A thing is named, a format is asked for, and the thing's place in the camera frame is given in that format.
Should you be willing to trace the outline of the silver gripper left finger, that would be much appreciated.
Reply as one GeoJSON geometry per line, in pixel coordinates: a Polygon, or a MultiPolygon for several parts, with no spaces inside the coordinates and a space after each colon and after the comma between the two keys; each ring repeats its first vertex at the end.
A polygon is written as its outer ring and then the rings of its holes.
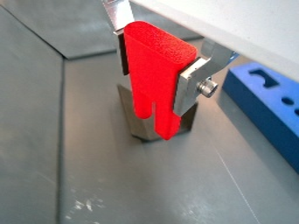
{"type": "Polygon", "coordinates": [[[124,28],[134,21],[128,0],[101,0],[109,26],[116,35],[116,51],[120,58],[122,75],[128,75],[126,47],[124,41],[124,28]]]}

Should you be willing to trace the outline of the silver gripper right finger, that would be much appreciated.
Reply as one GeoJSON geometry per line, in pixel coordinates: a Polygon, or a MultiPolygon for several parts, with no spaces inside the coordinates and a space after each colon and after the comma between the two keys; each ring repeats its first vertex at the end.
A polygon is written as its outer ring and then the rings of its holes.
{"type": "Polygon", "coordinates": [[[211,76],[237,57],[233,51],[208,38],[202,39],[200,54],[202,57],[197,57],[178,72],[172,104],[172,110],[177,116],[185,114],[198,95],[206,98],[213,95],[217,84],[211,80],[211,76]]]}

